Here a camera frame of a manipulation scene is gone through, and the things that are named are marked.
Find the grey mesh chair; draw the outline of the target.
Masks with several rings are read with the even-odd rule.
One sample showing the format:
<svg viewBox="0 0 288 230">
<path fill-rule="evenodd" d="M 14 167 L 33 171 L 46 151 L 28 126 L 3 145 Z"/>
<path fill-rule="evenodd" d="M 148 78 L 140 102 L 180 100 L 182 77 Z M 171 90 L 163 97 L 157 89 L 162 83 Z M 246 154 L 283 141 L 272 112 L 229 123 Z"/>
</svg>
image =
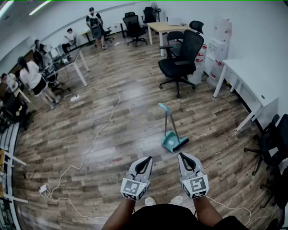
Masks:
<svg viewBox="0 0 288 230">
<path fill-rule="evenodd" d="M 90 18 L 90 27 L 93 37 L 100 39 L 102 36 L 101 21 L 98 18 Z"/>
</svg>

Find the standing fan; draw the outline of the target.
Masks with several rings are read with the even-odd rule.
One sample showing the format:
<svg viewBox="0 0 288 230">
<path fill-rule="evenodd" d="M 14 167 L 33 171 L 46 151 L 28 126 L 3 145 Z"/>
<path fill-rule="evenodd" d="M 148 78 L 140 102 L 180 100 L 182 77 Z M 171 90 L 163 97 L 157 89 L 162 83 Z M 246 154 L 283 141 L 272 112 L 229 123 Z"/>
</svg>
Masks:
<svg viewBox="0 0 288 230">
<path fill-rule="evenodd" d="M 162 10 L 160 8 L 158 8 L 158 5 L 155 2 L 152 2 L 151 7 L 153 9 L 154 17 L 159 22 L 160 21 L 160 13 Z"/>
</svg>

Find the ceiling light strip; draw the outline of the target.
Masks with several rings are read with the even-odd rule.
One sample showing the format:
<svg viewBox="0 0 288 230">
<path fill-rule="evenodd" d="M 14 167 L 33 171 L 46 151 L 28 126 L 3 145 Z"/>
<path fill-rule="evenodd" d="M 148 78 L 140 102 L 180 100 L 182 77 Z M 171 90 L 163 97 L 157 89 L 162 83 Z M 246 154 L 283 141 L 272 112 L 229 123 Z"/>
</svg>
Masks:
<svg viewBox="0 0 288 230">
<path fill-rule="evenodd" d="M 13 4 L 14 0 L 0 1 L 0 18 L 6 13 L 9 7 Z"/>
<path fill-rule="evenodd" d="M 46 6 L 48 3 L 50 3 L 52 0 L 46 0 L 43 3 L 41 3 L 39 6 L 37 6 L 34 10 L 32 10 L 29 13 L 29 16 L 35 14 L 37 11 L 39 11 L 40 9 L 42 9 L 44 6 Z"/>
</svg>

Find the white water dispenser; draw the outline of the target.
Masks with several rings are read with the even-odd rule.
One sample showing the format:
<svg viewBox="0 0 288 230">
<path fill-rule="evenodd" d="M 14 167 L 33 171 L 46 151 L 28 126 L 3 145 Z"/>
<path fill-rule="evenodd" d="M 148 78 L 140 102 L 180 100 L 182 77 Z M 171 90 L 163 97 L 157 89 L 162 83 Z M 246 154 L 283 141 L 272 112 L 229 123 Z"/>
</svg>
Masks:
<svg viewBox="0 0 288 230">
<path fill-rule="evenodd" d="M 213 66 L 216 64 L 216 61 L 221 62 L 223 59 L 226 59 L 227 50 L 227 43 L 215 38 L 210 38 L 208 40 L 207 52 L 204 62 L 204 72 L 207 75 L 210 75 Z"/>
</svg>

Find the clear water bottle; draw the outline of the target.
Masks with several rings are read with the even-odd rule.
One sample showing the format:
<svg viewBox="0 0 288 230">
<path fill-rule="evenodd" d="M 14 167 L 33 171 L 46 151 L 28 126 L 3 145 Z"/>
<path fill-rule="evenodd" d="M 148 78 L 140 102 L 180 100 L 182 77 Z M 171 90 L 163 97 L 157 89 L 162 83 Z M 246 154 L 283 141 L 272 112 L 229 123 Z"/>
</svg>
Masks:
<svg viewBox="0 0 288 230">
<path fill-rule="evenodd" d="M 198 52 L 199 59 L 205 59 L 207 53 L 207 45 L 203 44 L 200 51 Z"/>
<path fill-rule="evenodd" d="M 193 72 L 193 74 L 188 75 L 188 81 L 193 83 L 194 85 L 199 85 L 202 82 L 202 75 L 204 69 L 203 62 L 203 59 L 196 58 L 194 62 L 196 70 Z"/>
<path fill-rule="evenodd" d="M 228 19 L 216 17 L 214 22 L 213 36 L 215 39 L 228 43 L 232 34 L 232 22 Z"/>
<path fill-rule="evenodd" d="M 216 88 L 219 82 L 222 70 L 223 70 L 223 62 L 215 60 L 215 63 L 211 69 L 210 75 L 207 78 L 207 82 L 209 85 Z"/>
</svg>

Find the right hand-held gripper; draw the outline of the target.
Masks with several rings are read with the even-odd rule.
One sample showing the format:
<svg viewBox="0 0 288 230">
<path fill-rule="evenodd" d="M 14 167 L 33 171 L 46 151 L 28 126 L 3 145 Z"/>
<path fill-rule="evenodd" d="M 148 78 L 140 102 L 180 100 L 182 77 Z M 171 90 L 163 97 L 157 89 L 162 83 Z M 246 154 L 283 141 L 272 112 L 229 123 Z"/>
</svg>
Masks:
<svg viewBox="0 0 288 230">
<path fill-rule="evenodd" d="M 206 196 L 208 193 L 207 175 L 204 173 L 200 160 L 190 154 L 180 152 L 178 155 L 181 187 L 190 199 Z"/>
</svg>

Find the black mesh headrest office chair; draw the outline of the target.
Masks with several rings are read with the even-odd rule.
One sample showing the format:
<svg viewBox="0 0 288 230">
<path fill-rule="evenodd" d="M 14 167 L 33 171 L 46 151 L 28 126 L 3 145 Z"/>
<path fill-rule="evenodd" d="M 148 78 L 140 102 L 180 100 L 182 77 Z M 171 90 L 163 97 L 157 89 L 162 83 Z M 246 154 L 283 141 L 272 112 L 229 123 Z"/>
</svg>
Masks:
<svg viewBox="0 0 288 230">
<path fill-rule="evenodd" d="M 162 73 L 170 80 L 159 84 L 159 88 L 162 89 L 164 84 L 176 82 L 177 97 L 180 98 L 179 83 L 185 83 L 192 86 L 195 89 L 195 85 L 188 81 L 188 75 L 193 74 L 195 68 L 195 58 L 200 51 L 204 38 L 203 34 L 203 22 L 192 21 L 189 27 L 192 30 L 185 30 L 183 32 L 184 39 L 180 49 L 180 54 L 177 57 L 162 59 L 158 62 L 159 68 Z"/>
</svg>

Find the dark desk with white legs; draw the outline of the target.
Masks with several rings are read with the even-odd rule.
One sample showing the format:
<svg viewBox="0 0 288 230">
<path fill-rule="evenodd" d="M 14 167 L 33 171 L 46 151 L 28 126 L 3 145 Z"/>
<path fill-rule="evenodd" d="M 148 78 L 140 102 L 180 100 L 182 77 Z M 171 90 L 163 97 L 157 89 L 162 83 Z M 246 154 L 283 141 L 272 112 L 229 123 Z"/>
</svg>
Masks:
<svg viewBox="0 0 288 230">
<path fill-rule="evenodd" d="M 90 69 L 88 68 L 87 62 L 83 56 L 83 53 L 81 51 L 81 48 L 77 48 L 71 52 L 68 52 L 62 56 L 56 57 L 51 64 L 49 64 L 47 67 L 45 67 L 42 71 L 42 78 L 47 83 L 54 83 L 57 81 L 58 73 L 59 71 L 66 69 L 70 66 L 74 68 L 74 70 L 77 72 L 78 77 L 82 81 L 83 85 L 85 87 L 88 86 L 82 72 L 80 71 L 80 68 L 77 64 L 77 59 L 80 58 L 86 71 L 89 72 Z"/>
</svg>

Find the light wooden table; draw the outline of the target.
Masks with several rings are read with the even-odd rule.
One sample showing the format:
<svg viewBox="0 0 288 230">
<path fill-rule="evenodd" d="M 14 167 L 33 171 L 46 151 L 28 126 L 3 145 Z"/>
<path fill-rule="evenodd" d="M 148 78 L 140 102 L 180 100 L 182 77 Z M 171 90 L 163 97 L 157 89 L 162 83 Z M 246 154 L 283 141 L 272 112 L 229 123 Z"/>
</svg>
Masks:
<svg viewBox="0 0 288 230">
<path fill-rule="evenodd" d="M 150 44 L 153 45 L 151 29 L 159 33 L 160 46 L 163 46 L 163 34 L 172 31 L 192 30 L 189 26 L 170 26 L 167 22 L 151 22 L 147 24 Z"/>
</svg>

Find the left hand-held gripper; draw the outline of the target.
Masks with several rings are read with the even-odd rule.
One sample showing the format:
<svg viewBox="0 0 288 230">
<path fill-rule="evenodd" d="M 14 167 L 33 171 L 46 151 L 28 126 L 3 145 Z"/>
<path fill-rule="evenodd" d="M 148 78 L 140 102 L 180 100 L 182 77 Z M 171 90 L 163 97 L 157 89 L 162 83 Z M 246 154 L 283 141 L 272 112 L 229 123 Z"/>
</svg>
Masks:
<svg viewBox="0 0 288 230">
<path fill-rule="evenodd" d="M 143 157 L 132 163 L 129 173 L 122 180 L 120 192 L 124 198 L 138 201 L 143 197 L 150 186 L 152 166 L 152 157 Z"/>
</svg>

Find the white shelving rack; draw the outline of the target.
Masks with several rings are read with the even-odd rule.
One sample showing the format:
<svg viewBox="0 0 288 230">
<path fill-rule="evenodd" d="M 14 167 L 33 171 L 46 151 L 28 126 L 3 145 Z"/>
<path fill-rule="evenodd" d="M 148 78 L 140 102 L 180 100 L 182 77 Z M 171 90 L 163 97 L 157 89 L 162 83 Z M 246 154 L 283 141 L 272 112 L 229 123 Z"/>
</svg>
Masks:
<svg viewBox="0 0 288 230">
<path fill-rule="evenodd" d="M 15 203 L 28 203 L 14 195 L 14 166 L 27 165 L 14 156 L 18 132 L 19 123 L 15 123 L 0 133 L 0 230 L 21 230 Z"/>
</svg>

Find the white power adapter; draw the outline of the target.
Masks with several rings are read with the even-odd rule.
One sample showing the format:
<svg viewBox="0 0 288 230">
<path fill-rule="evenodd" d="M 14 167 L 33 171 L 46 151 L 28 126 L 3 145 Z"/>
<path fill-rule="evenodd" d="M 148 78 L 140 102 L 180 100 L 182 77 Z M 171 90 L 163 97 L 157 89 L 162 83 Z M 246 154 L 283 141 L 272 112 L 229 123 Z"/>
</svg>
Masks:
<svg viewBox="0 0 288 230">
<path fill-rule="evenodd" d="M 44 185 L 39 187 L 39 193 L 41 195 L 47 195 L 51 192 L 50 186 L 48 183 L 45 183 Z"/>
</svg>

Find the person's right forearm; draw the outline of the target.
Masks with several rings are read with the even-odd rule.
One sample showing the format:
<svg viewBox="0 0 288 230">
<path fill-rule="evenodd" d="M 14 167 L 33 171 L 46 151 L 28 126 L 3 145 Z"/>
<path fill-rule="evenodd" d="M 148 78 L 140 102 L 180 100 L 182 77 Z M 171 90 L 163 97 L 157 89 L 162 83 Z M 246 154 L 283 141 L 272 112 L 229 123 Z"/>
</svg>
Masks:
<svg viewBox="0 0 288 230">
<path fill-rule="evenodd" d="M 213 227 L 223 220 L 206 196 L 195 198 L 193 202 L 198 220 L 204 225 Z"/>
</svg>

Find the person's right white shoe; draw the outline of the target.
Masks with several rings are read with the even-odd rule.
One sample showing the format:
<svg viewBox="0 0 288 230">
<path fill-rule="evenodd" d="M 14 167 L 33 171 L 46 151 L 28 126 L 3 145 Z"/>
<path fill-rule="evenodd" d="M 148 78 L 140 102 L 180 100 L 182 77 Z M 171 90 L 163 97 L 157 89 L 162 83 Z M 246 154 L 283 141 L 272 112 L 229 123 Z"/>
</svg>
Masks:
<svg viewBox="0 0 288 230">
<path fill-rule="evenodd" d="M 177 205 L 177 206 L 180 206 L 184 201 L 184 198 L 183 196 L 181 195 L 178 195 L 176 197 L 174 197 L 169 204 L 172 204 L 172 205 Z"/>
</svg>

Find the person's black clothes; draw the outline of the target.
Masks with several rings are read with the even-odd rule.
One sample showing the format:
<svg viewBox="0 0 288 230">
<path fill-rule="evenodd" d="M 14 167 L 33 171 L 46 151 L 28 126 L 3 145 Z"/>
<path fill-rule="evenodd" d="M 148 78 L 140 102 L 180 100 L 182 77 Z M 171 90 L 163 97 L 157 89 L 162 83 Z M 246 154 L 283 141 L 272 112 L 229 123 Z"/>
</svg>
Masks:
<svg viewBox="0 0 288 230">
<path fill-rule="evenodd" d="M 215 226 L 204 225 L 185 207 L 159 204 L 132 214 L 121 230 L 248 230 L 236 217 L 223 218 Z"/>
</svg>

